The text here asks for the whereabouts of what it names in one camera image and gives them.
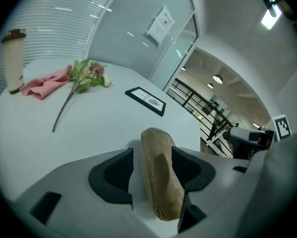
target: pink cloth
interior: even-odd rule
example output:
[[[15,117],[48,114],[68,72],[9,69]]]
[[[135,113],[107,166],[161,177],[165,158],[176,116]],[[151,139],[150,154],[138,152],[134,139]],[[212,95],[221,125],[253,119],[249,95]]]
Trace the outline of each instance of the pink cloth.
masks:
[[[67,72],[71,68],[71,65],[67,65],[65,69],[58,69],[49,75],[35,78],[22,86],[20,92],[23,95],[33,94],[37,99],[43,100],[57,88],[67,84]]]

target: brown pouch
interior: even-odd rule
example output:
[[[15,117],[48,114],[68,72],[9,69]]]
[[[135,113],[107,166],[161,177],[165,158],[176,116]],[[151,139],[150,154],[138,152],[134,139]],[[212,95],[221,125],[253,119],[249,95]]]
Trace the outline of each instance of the brown pouch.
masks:
[[[179,219],[184,189],[172,168],[174,141],[157,128],[142,132],[141,140],[144,185],[154,212],[164,221]]]

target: black railing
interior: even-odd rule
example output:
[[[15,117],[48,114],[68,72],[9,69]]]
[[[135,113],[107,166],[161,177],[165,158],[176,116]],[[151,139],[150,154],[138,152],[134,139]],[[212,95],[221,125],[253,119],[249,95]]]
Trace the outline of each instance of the black railing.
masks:
[[[176,102],[187,109],[187,111],[189,111],[203,125],[204,129],[200,128],[200,130],[208,137],[207,140],[211,140],[223,130],[228,130],[229,128],[233,127],[231,122],[215,106],[213,106],[194,89],[192,89],[179,79],[175,79],[175,81],[171,84],[171,87],[168,89],[167,93]],[[209,120],[209,116],[214,119],[213,122]],[[227,147],[226,144],[224,144],[219,138],[216,139],[213,143],[224,155],[227,156],[227,154],[222,150],[222,145],[229,152],[231,152],[230,148]]]

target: white table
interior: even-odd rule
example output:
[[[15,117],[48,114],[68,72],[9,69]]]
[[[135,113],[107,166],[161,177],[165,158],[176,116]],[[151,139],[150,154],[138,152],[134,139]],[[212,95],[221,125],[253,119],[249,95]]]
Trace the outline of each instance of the white table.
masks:
[[[43,59],[24,69],[24,80],[46,75],[74,59]],[[45,100],[20,93],[0,96],[0,188],[15,200],[23,191],[62,164],[101,153],[134,147],[149,127],[168,132],[176,146],[199,151],[198,121],[173,99],[131,69],[110,64],[110,88],[97,86],[73,97],[62,113],[55,133],[52,127],[71,90],[59,88]],[[163,117],[124,94],[141,86],[166,102]],[[134,169],[141,168],[140,162]],[[135,213],[160,237],[176,234],[178,221],[163,222],[153,213],[144,187],[130,187]]]

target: white travel cup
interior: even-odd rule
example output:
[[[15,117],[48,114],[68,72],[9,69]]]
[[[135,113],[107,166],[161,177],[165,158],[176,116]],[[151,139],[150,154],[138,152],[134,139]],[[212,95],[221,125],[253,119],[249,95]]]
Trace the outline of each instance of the white travel cup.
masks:
[[[1,40],[3,71],[10,94],[18,93],[24,84],[23,49],[25,38],[25,29],[14,29]]]

